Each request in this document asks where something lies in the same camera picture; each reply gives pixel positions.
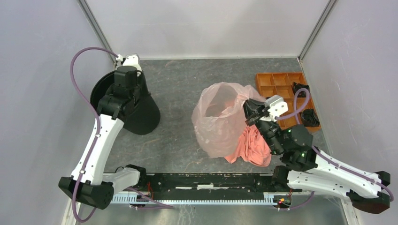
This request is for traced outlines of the black plastic trash bin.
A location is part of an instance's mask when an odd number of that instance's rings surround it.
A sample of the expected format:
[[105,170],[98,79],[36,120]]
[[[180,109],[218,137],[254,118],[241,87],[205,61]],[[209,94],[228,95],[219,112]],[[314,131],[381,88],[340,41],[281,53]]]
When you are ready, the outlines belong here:
[[160,110],[146,86],[146,96],[140,99],[124,99],[107,94],[111,85],[112,72],[102,77],[94,86],[90,103],[98,115],[120,119],[123,128],[137,135],[154,131],[161,118]]

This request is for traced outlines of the pink plastic trash bag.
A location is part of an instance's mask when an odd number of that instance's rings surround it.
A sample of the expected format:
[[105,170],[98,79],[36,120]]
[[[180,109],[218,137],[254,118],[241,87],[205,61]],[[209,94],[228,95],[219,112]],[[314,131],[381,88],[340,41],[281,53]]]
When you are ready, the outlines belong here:
[[193,110],[191,121],[199,146],[210,158],[231,155],[246,128],[244,103],[265,102],[251,85],[220,82],[205,88]]

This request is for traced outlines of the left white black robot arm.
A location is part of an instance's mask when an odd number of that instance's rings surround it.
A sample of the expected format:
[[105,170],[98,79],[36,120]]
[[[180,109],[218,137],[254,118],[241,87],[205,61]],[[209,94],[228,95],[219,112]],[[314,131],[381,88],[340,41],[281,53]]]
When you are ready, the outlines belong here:
[[142,191],[147,186],[145,169],[134,165],[104,177],[119,132],[149,134],[157,128],[161,114],[139,65],[120,66],[103,76],[88,102],[95,116],[90,139],[71,175],[61,177],[58,186],[71,200],[103,210],[126,188]]

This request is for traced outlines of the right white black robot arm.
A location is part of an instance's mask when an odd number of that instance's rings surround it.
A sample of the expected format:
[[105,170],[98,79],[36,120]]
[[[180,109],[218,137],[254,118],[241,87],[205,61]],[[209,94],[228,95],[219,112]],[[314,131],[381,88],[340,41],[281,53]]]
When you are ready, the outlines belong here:
[[247,125],[257,128],[271,154],[282,162],[271,178],[274,190],[331,195],[371,214],[384,212],[394,201],[388,172],[366,172],[333,158],[313,145],[313,136],[302,124],[281,129],[276,120],[288,109],[281,96],[264,102],[248,99],[243,109]]

